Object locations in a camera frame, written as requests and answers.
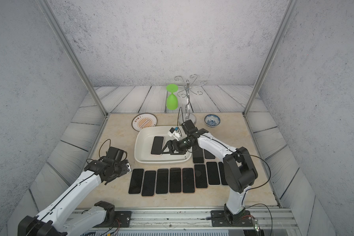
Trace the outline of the purple case phone back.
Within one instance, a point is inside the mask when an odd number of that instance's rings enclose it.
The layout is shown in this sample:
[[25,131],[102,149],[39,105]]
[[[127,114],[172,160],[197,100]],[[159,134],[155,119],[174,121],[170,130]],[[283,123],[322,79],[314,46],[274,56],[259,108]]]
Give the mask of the purple case phone back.
[[153,139],[152,147],[150,154],[152,155],[161,155],[163,149],[164,137],[155,136]]

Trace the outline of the black phone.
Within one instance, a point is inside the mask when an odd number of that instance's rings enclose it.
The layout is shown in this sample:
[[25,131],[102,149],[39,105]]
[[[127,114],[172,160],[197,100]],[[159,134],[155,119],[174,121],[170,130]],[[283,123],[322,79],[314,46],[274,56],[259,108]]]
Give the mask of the black phone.
[[156,171],[145,171],[141,195],[151,197],[155,194]]

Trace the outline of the light green case phone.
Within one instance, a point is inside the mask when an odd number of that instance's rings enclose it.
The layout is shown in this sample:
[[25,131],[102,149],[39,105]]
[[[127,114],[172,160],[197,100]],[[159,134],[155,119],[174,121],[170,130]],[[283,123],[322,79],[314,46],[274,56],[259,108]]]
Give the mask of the light green case phone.
[[158,169],[156,175],[156,194],[167,194],[169,192],[169,170]]

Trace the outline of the grey green case phone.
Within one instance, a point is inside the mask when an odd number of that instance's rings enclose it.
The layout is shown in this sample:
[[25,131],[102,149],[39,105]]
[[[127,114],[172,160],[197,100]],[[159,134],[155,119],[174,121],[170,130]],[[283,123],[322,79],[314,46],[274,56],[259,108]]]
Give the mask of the grey green case phone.
[[204,150],[204,158],[206,160],[215,160],[216,159],[215,155],[213,155],[211,152],[209,152],[207,150]]

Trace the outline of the pink case phone front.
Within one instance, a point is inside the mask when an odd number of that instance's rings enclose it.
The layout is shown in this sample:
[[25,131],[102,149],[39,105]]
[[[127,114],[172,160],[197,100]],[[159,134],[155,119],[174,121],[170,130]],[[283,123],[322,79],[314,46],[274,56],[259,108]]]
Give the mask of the pink case phone front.
[[183,168],[183,193],[195,192],[194,170],[192,168]]

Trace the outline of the blue purple case phone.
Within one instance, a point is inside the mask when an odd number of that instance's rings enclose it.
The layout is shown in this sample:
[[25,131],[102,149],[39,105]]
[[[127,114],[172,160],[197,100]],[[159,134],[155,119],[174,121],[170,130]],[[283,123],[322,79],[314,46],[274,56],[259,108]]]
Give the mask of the blue purple case phone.
[[206,171],[209,185],[221,184],[217,162],[207,162]]

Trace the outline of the mint green case phone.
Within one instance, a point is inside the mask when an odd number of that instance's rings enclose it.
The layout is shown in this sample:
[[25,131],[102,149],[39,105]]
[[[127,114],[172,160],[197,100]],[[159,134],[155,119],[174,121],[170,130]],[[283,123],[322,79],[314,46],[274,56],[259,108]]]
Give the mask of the mint green case phone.
[[129,194],[140,194],[143,186],[144,169],[134,169],[132,170]]

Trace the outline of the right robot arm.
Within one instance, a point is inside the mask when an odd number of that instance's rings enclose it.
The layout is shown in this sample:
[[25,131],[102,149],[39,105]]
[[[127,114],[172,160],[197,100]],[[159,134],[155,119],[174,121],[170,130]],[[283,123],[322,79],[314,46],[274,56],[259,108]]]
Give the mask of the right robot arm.
[[208,130],[198,129],[191,120],[185,121],[182,128],[185,138],[182,138],[178,127],[170,128],[168,135],[173,140],[167,141],[162,148],[162,154],[182,155],[194,146],[199,146],[222,161],[225,180],[231,189],[228,201],[224,205],[224,216],[233,224],[235,220],[244,216],[246,194],[258,178],[249,151],[244,147],[235,148],[219,141]]

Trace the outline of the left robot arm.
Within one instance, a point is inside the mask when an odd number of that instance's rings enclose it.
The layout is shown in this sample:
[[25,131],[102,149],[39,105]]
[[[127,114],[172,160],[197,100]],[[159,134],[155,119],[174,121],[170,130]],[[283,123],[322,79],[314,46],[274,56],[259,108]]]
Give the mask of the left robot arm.
[[121,226],[115,206],[99,201],[80,216],[68,217],[80,203],[101,183],[111,181],[131,172],[127,152],[109,147],[105,156],[92,160],[77,180],[36,216],[24,217],[18,225],[19,236],[79,236],[93,227],[113,229]]

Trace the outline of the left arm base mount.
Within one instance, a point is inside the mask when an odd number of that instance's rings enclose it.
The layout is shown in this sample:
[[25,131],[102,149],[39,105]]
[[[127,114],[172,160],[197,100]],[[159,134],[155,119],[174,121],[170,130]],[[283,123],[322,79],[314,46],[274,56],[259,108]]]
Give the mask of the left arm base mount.
[[131,215],[131,211],[112,211],[107,214],[101,224],[93,228],[129,228]]

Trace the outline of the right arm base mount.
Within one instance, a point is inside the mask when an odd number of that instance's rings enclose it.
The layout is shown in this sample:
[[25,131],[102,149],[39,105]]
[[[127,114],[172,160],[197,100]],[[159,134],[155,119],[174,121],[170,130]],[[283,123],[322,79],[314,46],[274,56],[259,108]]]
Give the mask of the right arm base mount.
[[236,215],[230,211],[212,210],[210,220],[212,227],[254,227],[252,216],[247,210]]

